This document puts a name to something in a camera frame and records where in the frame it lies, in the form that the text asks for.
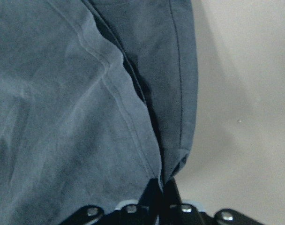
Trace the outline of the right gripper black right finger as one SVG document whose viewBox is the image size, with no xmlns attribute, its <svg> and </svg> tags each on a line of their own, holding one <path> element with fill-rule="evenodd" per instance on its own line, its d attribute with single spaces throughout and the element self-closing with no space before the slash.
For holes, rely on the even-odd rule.
<svg viewBox="0 0 285 225">
<path fill-rule="evenodd" d="M 180 205 L 181 197 L 175 179 L 170 179 L 163 188 L 164 203 L 167 207 Z"/>
</svg>

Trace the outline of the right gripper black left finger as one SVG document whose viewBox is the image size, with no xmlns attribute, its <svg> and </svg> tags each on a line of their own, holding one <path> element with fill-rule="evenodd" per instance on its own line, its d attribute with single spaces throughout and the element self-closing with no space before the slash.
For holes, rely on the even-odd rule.
<svg viewBox="0 0 285 225">
<path fill-rule="evenodd" d="M 157 179 L 150 179 L 139 199 L 142 207 L 157 208 L 162 202 L 162 191 Z"/>
</svg>

